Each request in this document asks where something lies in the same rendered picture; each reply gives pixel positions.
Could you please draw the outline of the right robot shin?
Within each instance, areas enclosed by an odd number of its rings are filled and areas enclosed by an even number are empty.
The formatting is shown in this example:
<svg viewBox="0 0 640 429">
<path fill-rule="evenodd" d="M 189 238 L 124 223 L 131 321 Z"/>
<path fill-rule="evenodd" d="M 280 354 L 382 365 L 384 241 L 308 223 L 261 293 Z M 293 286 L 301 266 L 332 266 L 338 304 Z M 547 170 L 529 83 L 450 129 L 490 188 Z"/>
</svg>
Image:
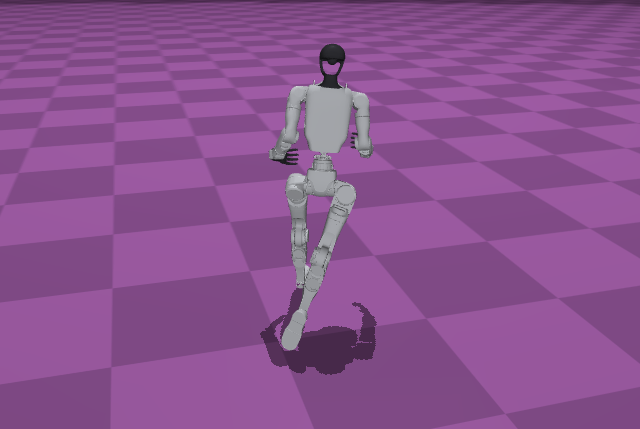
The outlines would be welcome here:
<svg viewBox="0 0 640 429">
<path fill-rule="evenodd" d="M 317 266 L 313 263 L 311 264 L 303 286 L 302 299 L 299 309 L 304 309 L 306 312 L 308 311 L 310 303 L 316 296 L 322 284 L 331 256 L 332 253 L 328 252 L 323 267 Z"/>
</svg>

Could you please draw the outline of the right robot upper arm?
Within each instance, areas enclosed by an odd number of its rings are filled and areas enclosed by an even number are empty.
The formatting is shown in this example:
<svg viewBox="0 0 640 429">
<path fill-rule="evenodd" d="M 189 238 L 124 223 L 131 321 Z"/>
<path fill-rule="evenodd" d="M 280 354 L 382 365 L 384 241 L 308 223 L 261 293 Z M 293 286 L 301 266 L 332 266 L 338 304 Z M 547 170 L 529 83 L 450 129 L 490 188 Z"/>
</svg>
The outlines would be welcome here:
<svg viewBox="0 0 640 429">
<path fill-rule="evenodd" d="M 352 107 L 357 110 L 355 113 L 355 123 L 357 129 L 357 137 L 354 137 L 355 148 L 358 151 L 370 150 L 369 148 L 369 129 L 370 129 L 370 111 L 369 99 L 364 93 L 352 92 Z"/>
</svg>

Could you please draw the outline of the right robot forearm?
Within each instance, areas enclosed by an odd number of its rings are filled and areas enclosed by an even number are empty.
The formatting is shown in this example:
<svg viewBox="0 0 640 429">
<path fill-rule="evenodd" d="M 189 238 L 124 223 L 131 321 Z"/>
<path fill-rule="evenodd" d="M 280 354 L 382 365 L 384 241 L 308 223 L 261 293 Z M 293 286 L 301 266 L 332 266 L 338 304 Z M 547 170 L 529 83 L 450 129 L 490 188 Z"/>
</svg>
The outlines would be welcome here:
<svg viewBox="0 0 640 429">
<path fill-rule="evenodd" d="M 370 158 L 370 156 L 373 154 L 374 146 L 372 145 L 372 140 L 371 140 L 370 136 L 369 136 L 369 148 L 370 148 L 370 150 L 359 151 L 360 156 L 364 157 L 364 158 Z"/>
</svg>

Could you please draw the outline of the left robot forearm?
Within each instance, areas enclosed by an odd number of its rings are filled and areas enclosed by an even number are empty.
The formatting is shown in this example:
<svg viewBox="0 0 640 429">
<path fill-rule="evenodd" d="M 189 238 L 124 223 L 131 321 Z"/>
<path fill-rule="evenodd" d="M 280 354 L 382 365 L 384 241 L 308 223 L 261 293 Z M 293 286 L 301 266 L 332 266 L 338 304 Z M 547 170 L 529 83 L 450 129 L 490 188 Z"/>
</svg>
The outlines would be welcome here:
<svg viewBox="0 0 640 429">
<path fill-rule="evenodd" d="M 282 142 L 285 136 L 286 128 L 284 127 L 280 133 L 280 136 L 276 142 L 275 147 L 269 150 L 269 159 L 281 160 L 284 159 L 287 151 L 291 148 L 292 144 Z"/>
</svg>

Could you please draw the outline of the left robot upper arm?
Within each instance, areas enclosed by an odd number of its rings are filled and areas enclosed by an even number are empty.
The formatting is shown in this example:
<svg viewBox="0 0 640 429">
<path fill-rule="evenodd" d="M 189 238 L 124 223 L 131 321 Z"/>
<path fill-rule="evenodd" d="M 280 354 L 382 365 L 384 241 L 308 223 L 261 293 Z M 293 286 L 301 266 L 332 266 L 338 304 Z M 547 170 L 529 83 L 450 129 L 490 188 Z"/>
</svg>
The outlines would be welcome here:
<svg viewBox="0 0 640 429">
<path fill-rule="evenodd" d="M 295 86 L 291 89 L 285 112 L 285 136 L 282 142 L 295 144 L 299 139 L 297 125 L 301 113 L 301 104 L 306 99 L 309 86 Z"/>
</svg>

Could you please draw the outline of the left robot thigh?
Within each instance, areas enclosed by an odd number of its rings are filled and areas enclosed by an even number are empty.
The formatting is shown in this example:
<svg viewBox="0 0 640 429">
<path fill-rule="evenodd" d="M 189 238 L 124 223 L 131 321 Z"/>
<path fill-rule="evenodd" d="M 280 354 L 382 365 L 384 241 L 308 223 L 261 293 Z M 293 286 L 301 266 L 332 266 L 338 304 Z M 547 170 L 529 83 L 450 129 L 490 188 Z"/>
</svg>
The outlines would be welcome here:
<svg viewBox="0 0 640 429">
<path fill-rule="evenodd" d="M 309 242 L 306 182 L 307 176 L 300 173 L 293 173 L 289 175 L 285 187 L 291 213 L 292 228 L 295 228 L 294 242 L 297 247 L 302 247 Z"/>
</svg>

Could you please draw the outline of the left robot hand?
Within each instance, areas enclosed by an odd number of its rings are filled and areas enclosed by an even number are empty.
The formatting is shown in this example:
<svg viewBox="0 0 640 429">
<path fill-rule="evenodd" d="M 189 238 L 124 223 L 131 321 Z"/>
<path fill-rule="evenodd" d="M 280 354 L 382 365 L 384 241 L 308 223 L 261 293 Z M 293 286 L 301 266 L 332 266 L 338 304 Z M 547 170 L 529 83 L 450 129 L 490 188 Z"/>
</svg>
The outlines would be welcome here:
<svg viewBox="0 0 640 429">
<path fill-rule="evenodd" d="M 272 148 L 272 149 L 273 149 L 273 148 Z M 272 150 L 272 149 L 271 149 L 271 150 Z M 289 149 L 289 151 L 287 151 L 287 152 L 297 151 L 297 150 L 298 150 L 298 149 Z M 287 156 L 298 156 L 298 155 L 299 155 L 299 154 L 288 154 L 288 153 L 286 153 L 286 155 L 285 155 L 284 159 L 281 159 L 281 160 L 275 160 L 275 159 L 272 159 L 272 160 L 273 160 L 273 161 L 279 161 L 280 163 L 282 163 L 282 164 L 286 164 L 286 165 L 297 165 L 297 163 L 291 163 L 291 162 L 287 162 L 287 161 L 296 161 L 296 160 L 298 160 L 298 158 L 287 158 Z"/>
</svg>

